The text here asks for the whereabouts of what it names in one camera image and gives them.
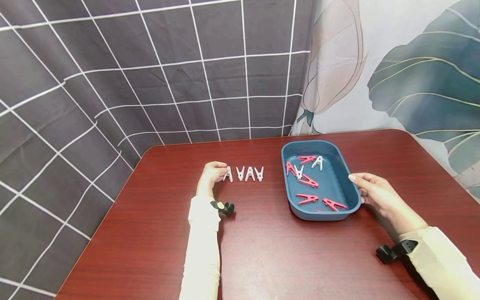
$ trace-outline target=gray grid backdrop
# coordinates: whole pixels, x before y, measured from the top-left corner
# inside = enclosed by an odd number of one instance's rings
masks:
[[[287,135],[313,0],[0,3],[0,299],[51,299],[154,145]]]

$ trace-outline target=wooden table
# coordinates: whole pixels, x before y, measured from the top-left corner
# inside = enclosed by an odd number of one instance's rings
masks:
[[[216,198],[233,202],[222,221],[219,299],[425,299],[400,262],[375,249],[392,244],[362,207],[339,222],[307,222],[288,206],[280,150],[324,139],[351,172],[387,178],[425,220],[440,227],[480,272],[480,205],[407,133],[347,132],[148,150],[92,238],[57,300],[174,300],[180,293],[190,199],[203,165],[264,166],[264,181],[223,182]]]

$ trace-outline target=white clothespin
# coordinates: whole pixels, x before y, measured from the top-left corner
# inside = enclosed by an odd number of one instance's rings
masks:
[[[227,176],[230,178],[230,182],[233,182],[232,170],[230,169],[230,167],[227,167],[227,172],[225,173],[225,175],[223,175],[223,181],[225,181],[225,177]]]
[[[245,182],[247,182],[249,176],[251,176],[253,181],[255,181],[255,176],[253,175],[252,167],[248,167],[247,175],[245,175]]]
[[[297,176],[297,179],[300,180],[303,174],[303,167],[301,166],[300,170],[297,169],[297,166],[293,165],[293,168],[295,169],[295,175]]]
[[[255,169],[255,173],[257,173],[258,182],[262,182],[262,180],[264,179],[264,167],[262,167],[262,170],[260,170],[260,172],[257,171],[257,168],[254,168],[254,169]]]
[[[239,171],[239,167],[237,168],[237,176],[239,177],[239,181],[243,181],[243,171],[245,171],[245,166],[241,168],[241,172]]]
[[[321,155],[319,155],[317,157],[317,159],[313,162],[312,168],[315,167],[316,165],[320,166],[320,171],[323,170],[323,168],[324,168],[324,158]]]

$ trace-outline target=blue plastic tray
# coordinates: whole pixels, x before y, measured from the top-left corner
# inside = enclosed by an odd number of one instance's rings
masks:
[[[318,189],[299,183],[294,174],[289,173],[287,176],[285,170],[285,164],[288,161],[300,169],[302,161],[297,157],[312,155],[323,156],[323,171],[320,171],[319,166],[312,168],[313,162],[309,162],[304,165],[303,173],[318,183]],[[322,140],[291,142],[282,148],[282,161],[288,202],[292,212],[300,219],[338,221],[345,219],[360,207],[360,193],[357,186],[348,179],[350,171],[340,150],[334,144]],[[304,200],[297,197],[298,193],[317,195],[318,201],[298,205],[300,201]],[[339,208],[338,212],[332,211],[322,203],[323,198],[341,203],[347,209]]]

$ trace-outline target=finger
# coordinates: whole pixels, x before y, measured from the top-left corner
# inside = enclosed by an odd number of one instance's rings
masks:
[[[370,183],[362,177],[356,176],[356,174],[350,174],[348,176],[348,179],[358,185],[359,188],[363,188],[367,192],[371,192],[373,190],[373,187],[375,186],[373,183]]]
[[[212,161],[211,164],[214,168],[226,168],[227,167],[226,163],[222,163],[220,161]]]
[[[216,171],[220,174],[225,175],[228,172],[228,169],[226,167],[224,168],[216,168]]]
[[[368,196],[368,192],[364,188],[359,188],[359,192],[360,192],[360,195],[362,195],[362,196]]]
[[[353,175],[363,178],[367,181],[370,181],[371,183],[376,183],[379,180],[384,180],[382,177],[371,174],[371,173],[353,173]]]

